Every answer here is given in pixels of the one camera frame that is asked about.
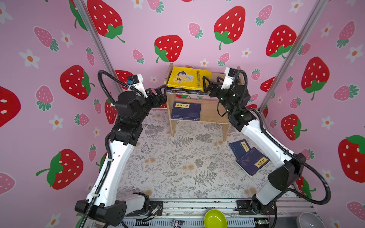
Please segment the black book yellow title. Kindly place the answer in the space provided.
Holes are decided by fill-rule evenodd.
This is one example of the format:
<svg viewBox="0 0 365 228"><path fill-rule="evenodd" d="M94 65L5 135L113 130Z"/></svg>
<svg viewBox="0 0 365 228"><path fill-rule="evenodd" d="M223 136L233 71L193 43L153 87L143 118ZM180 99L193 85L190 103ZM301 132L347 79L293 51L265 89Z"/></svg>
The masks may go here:
<svg viewBox="0 0 365 228"><path fill-rule="evenodd" d="M173 88L173 87L167 87L166 89L167 93L173 93L177 95L199 95L199 96L206 96L207 93L204 91L198 91L198 90L190 90L190 89L182 89L182 88Z"/></svg>

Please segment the yellow cartoon cover book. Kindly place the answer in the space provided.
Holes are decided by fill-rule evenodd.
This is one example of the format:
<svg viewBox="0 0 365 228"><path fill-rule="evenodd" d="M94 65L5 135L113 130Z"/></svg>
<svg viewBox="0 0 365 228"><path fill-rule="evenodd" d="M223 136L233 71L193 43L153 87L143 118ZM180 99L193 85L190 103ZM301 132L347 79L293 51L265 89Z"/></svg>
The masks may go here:
<svg viewBox="0 0 365 228"><path fill-rule="evenodd" d="M167 82L171 88L203 91L203 77L212 78L212 71L174 66Z"/></svg>

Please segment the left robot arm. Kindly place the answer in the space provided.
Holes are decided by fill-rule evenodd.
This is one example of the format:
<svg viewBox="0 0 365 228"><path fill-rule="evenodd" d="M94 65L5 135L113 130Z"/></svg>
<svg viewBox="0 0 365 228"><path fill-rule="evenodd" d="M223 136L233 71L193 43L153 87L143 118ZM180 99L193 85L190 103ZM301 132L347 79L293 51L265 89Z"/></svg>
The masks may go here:
<svg viewBox="0 0 365 228"><path fill-rule="evenodd" d="M128 88L114 100L108 92L103 76ZM116 108L115 124L105 137L106 159L102 165L94 187L84 200L76 203L75 211L80 213L83 228L88 219L104 223L105 227L118 226L130 213L148 213L149 196L133 193L124 200L117 200L117 191L128 158L137 145L143 130L142 122L153 108L166 104L166 85L154 91L145 89L142 75L128 77L123 83L104 70L98 71L101 88Z"/></svg>

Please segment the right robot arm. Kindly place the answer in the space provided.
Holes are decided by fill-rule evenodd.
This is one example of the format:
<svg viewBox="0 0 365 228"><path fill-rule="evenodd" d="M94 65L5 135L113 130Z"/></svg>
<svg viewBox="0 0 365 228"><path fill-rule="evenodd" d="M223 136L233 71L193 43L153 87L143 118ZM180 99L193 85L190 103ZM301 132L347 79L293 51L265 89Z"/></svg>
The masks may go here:
<svg viewBox="0 0 365 228"><path fill-rule="evenodd" d="M268 181L252 197L250 209L256 214L262 214L286 192L292 192L306 201L325 205L331 200L331 190L324 177L312 166L306 163L303 154L296 154L278 142L263 125L263 118L254 108L247 108L250 100L247 89L248 78L243 70L226 68L225 77L216 81L204 76L202 78L204 92L210 97L218 98L219 105L225 109L230 124L239 132L249 137L270 159L275 170L268 175ZM322 182L325 197L322 200L310 199L303 193L291 189L290 186L298 180L307 168Z"/></svg>

